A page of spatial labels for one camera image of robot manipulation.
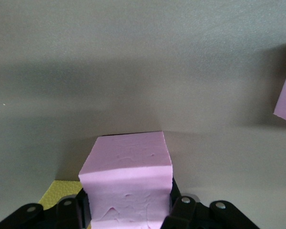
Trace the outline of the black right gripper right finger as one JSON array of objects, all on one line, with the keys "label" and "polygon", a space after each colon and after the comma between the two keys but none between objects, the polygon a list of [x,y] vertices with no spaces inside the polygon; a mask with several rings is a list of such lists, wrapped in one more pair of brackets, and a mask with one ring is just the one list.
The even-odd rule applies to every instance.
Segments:
[{"label": "black right gripper right finger", "polygon": [[162,223],[163,229],[257,229],[235,205],[225,200],[212,202],[209,207],[182,195],[176,181],[170,194],[170,213]]}]

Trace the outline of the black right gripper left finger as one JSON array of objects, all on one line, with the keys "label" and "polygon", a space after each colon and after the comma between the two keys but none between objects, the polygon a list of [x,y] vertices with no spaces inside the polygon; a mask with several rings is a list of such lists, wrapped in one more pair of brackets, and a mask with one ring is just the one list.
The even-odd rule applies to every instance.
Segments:
[{"label": "black right gripper left finger", "polygon": [[49,209],[38,203],[23,205],[0,221],[0,229],[90,228],[88,195],[83,189],[76,195],[64,196]]}]

